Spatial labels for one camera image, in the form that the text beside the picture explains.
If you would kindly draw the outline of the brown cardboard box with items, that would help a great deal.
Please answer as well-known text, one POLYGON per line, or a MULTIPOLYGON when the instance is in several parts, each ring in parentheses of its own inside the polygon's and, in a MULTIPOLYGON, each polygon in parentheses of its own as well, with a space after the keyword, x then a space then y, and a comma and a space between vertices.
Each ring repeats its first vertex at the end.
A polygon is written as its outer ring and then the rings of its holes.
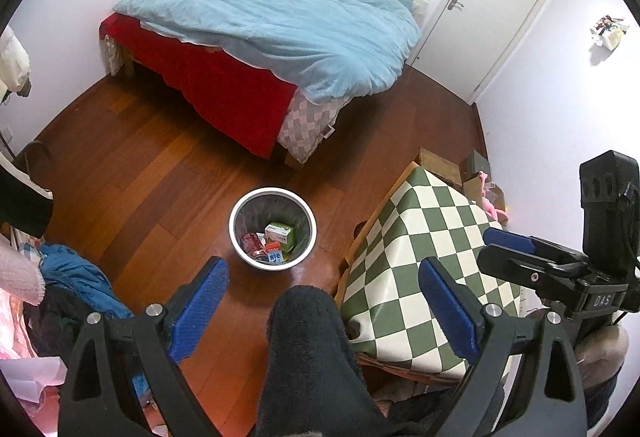
POLYGON ((501 188, 491 180, 490 165, 479 152, 472 151, 460 165, 463 194, 491 219, 507 223, 506 199, 501 188))

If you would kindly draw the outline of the wall flower decoration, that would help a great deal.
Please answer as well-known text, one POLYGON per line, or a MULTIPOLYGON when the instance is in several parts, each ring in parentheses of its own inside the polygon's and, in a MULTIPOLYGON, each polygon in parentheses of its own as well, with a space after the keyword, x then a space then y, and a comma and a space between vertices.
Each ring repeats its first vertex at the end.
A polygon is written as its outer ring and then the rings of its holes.
POLYGON ((624 23, 623 19, 605 15, 590 29, 590 32, 594 45, 604 47, 609 52, 614 52, 620 46, 620 42, 628 29, 629 27, 624 23))

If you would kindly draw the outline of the pink knitted cloth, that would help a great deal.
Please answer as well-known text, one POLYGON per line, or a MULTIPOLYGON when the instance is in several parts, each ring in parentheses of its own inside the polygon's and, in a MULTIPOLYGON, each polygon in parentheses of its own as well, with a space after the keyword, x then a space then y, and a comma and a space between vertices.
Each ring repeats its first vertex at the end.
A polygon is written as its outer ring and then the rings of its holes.
POLYGON ((38 306, 46 295, 46 283, 38 266, 4 237, 0 247, 0 278, 2 290, 29 305, 38 306))

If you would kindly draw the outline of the flat cardboard box on floor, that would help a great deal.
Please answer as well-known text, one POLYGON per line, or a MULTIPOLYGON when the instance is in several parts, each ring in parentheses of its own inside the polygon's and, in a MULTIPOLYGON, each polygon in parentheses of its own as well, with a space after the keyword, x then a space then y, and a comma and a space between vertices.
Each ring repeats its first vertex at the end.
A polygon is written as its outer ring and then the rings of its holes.
POLYGON ((416 163, 436 175, 447 185, 454 188, 462 187, 460 168, 456 163, 452 163, 424 148, 419 149, 416 163))

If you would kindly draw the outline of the blue clothing pile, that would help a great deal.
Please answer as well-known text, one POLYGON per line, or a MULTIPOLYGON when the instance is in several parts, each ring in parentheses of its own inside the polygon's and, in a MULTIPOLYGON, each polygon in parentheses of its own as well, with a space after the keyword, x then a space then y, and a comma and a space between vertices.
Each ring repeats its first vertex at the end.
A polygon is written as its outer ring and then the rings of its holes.
POLYGON ((63 244, 43 244, 40 272, 48 287, 74 293, 94 311, 110 319, 132 318, 134 313, 115 295, 104 272, 63 244))

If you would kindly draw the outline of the white round trash bin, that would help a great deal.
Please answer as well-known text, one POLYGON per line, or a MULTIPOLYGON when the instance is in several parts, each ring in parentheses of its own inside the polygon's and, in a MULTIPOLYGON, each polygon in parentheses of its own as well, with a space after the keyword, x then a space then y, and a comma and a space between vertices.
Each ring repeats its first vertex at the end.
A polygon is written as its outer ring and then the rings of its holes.
POLYGON ((297 194, 282 188, 266 187, 250 191, 236 202, 229 217, 229 237, 236 254, 250 266, 265 271, 283 271, 300 264, 310 255, 316 243, 318 227, 309 205, 297 194), (286 223, 295 229, 295 246, 283 252, 285 262, 271 265, 268 261, 255 261, 242 249, 241 237, 255 232, 266 244, 265 227, 268 223, 286 223))

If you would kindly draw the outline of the small blue red box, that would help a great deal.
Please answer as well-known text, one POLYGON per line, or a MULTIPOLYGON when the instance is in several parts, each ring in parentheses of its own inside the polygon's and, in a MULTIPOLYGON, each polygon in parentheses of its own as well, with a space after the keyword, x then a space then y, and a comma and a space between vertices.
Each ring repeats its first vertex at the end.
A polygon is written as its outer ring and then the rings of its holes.
POLYGON ((284 253, 281 243, 278 241, 270 241, 265 244, 265 252, 267 261, 271 265, 279 265, 285 262, 284 253))

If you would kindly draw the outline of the grey patterned mattress cover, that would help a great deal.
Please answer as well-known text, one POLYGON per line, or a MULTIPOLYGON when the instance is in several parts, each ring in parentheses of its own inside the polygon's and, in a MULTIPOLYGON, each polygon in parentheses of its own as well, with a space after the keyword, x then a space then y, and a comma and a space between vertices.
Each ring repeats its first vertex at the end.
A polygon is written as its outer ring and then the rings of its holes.
POLYGON ((349 97, 331 99, 316 105, 295 90, 278 135, 279 144, 299 164, 305 164, 335 131, 338 113, 352 101, 349 97))

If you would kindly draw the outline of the person's leg black trousers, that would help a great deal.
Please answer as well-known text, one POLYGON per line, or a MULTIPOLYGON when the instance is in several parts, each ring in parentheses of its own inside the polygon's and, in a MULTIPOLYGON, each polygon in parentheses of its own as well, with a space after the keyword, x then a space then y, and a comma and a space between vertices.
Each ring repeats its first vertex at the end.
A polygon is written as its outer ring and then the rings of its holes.
POLYGON ((299 285, 274 303, 257 436, 389 436, 369 395, 334 299, 299 285))

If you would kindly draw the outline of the red cola can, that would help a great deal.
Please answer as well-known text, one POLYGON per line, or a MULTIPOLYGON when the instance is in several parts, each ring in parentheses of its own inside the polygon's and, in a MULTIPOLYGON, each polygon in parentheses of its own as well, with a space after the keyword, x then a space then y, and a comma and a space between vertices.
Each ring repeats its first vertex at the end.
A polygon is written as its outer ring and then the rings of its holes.
POLYGON ((247 232, 241 237, 243 252, 255 261, 267 261, 267 251, 262 239, 255 232, 247 232))

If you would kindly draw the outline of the red bed sheet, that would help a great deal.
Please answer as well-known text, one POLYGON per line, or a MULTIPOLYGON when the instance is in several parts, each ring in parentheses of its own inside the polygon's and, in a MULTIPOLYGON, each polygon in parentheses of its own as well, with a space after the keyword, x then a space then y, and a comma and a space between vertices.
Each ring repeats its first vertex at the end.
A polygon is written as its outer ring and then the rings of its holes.
POLYGON ((271 157, 296 90, 294 84, 221 49, 145 30, 139 20, 117 12, 101 22, 100 38, 111 38, 132 60, 179 90, 217 131, 257 157, 271 157))

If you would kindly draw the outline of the white jacket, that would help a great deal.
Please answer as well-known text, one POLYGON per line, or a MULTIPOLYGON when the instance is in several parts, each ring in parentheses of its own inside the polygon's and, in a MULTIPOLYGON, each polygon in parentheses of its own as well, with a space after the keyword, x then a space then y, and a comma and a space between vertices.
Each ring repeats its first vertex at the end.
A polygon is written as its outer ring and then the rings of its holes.
POLYGON ((32 88, 28 53, 10 26, 1 34, 0 80, 1 101, 6 101, 11 94, 27 97, 32 88))

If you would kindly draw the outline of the white door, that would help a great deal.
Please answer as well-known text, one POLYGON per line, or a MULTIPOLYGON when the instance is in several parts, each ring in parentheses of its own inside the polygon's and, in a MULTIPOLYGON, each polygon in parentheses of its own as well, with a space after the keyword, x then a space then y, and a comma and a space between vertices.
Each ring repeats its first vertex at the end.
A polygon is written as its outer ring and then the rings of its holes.
POLYGON ((445 0, 411 67, 472 105, 546 0, 445 0))

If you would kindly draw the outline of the pink plush toy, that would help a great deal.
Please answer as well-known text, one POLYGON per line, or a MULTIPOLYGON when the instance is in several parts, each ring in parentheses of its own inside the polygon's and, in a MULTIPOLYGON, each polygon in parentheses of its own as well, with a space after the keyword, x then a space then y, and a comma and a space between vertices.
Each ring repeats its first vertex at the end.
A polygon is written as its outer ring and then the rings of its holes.
POLYGON ((506 214, 506 211, 497 209, 494 203, 492 203, 487 197, 487 191, 489 190, 487 183, 488 175, 485 172, 480 171, 478 173, 478 178, 480 179, 480 196, 482 197, 483 210, 493 220, 498 221, 501 225, 505 225, 510 219, 509 215, 506 214))

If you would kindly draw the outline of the black white garment on rack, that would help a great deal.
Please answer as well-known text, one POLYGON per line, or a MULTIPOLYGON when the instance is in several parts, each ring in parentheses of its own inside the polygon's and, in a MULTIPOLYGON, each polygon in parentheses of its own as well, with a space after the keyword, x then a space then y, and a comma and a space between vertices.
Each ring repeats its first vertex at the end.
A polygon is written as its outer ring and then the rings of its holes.
POLYGON ((54 199, 50 190, 1 157, 1 221, 40 238, 52 218, 54 199))

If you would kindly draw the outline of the wooden table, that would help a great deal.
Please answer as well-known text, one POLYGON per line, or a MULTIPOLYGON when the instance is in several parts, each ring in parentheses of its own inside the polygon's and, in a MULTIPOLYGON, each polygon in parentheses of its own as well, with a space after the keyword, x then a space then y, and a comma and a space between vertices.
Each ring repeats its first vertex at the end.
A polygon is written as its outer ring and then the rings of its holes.
POLYGON ((457 382, 466 362, 452 351, 418 284, 435 256, 483 303, 518 313, 520 290, 480 272, 483 233, 498 223, 463 194, 410 164, 348 250, 338 305, 357 355, 424 382, 457 382))

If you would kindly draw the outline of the light blue duvet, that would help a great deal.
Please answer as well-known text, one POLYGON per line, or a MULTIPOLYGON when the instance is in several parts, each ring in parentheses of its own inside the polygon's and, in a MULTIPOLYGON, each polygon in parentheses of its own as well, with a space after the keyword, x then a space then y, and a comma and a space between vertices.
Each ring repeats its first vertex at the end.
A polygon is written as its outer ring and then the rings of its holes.
POLYGON ((269 70, 314 104, 386 92, 420 38, 401 0, 121 0, 114 11, 269 70))

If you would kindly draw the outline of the green white carton box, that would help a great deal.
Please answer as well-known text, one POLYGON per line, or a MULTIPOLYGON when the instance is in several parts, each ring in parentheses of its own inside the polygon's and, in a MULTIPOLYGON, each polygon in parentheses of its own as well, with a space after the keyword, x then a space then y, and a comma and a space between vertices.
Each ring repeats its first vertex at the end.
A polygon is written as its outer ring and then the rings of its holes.
POLYGON ((286 223, 268 223, 265 238, 269 242, 278 242, 283 252, 291 252, 295 246, 295 229, 286 223))

